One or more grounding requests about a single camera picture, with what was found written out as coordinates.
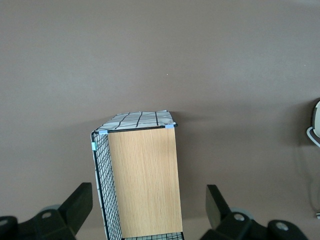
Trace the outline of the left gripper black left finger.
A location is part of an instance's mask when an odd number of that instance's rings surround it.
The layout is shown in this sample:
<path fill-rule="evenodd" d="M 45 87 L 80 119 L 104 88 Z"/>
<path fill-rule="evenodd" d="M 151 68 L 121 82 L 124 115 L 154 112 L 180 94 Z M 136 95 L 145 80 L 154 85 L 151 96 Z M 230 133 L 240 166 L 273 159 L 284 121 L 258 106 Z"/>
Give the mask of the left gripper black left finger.
<path fill-rule="evenodd" d="M 22 223 L 18 223 L 18 219 L 14 216 L 1 216 L 0 238 L 2 240 L 75 240 L 92 208 L 92 184 L 83 182 L 57 209 L 45 209 Z"/>

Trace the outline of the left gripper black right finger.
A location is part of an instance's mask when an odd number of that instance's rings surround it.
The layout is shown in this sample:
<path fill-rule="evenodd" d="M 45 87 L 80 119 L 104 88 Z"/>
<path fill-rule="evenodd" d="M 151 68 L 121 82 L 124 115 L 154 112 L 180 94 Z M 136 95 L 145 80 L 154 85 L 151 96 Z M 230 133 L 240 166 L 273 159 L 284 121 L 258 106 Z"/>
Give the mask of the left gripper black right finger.
<path fill-rule="evenodd" d="M 206 186 L 206 214 L 211 228 L 202 240 L 306 240 L 306 235 L 293 223 L 271 220 L 262 226 L 245 213 L 231 211 L 218 187 Z"/>

